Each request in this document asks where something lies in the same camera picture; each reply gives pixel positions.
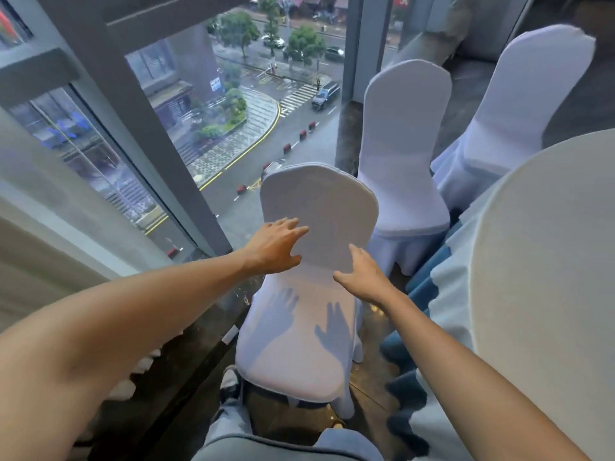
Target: jeans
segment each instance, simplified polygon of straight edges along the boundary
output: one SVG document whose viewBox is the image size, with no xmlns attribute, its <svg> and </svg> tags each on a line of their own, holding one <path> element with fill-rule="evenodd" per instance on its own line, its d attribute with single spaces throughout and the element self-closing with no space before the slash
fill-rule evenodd
<svg viewBox="0 0 615 461">
<path fill-rule="evenodd" d="M 213 416 L 205 444 L 230 434 L 252 434 L 248 409 L 237 400 L 228 400 Z M 368 461 L 384 461 L 374 444 L 354 430 L 327 428 L 314 444 L 317 448 L 346 452 Z"/>
</svg>

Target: crosswalk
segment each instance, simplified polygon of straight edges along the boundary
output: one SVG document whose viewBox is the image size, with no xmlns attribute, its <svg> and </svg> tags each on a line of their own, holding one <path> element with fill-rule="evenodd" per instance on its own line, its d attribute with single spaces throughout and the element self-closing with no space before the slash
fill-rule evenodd
<svg viewBox="0 0 615 461">
<path fill-rule="evenodd" d="M 316 95 L 316 86 L 305 84 L 292 92 L 288 97 L 280 100 L 280 115 L 282 118 L 290 115 L 296 108 L 299 108 L 305 102 L 310 101 Z"/>
</svg>

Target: white tablecloth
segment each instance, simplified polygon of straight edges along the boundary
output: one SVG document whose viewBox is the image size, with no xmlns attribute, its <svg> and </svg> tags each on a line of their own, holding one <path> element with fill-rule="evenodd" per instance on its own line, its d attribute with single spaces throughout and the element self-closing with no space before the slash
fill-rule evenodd
<svg viewBox="0 0 615 461">
<path fill-rule="evenodd" d="M 613 130 L 534 156 L 462 215 L 426 313 L 509 379 L 593 461 L 615 442 Z M 420 371 L 409 419 L 429 460 L 471 460 Z"/>
</svg>

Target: person's right arm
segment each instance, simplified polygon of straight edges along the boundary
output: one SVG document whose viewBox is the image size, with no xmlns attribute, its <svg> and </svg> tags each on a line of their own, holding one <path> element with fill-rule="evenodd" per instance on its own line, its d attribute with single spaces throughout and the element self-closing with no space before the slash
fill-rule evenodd
<svg viewBox="0 0 615 461">
<path fill-rule="evenodd" d="M 476 461 L 589 461 L 512 383 L 391 285 L 364 249 L 350 252 L 352 273 L 333 278 L 389 316 Z"/>
</svg>

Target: person's left arm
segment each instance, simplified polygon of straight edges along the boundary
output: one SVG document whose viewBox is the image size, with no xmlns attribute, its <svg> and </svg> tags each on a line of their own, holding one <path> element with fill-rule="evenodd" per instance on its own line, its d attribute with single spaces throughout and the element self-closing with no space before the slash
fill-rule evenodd
<svg viewBox="0 0 615 461">
<path fill-rule="evenodd" d="M 265 224 L 238 251 L 147 271 L 50 304 L 0 334 L 3 459 L 63 460 L 136 362 L 190 325 L 233 286 L 288 270 L 307 227 Z"/>
</svg>

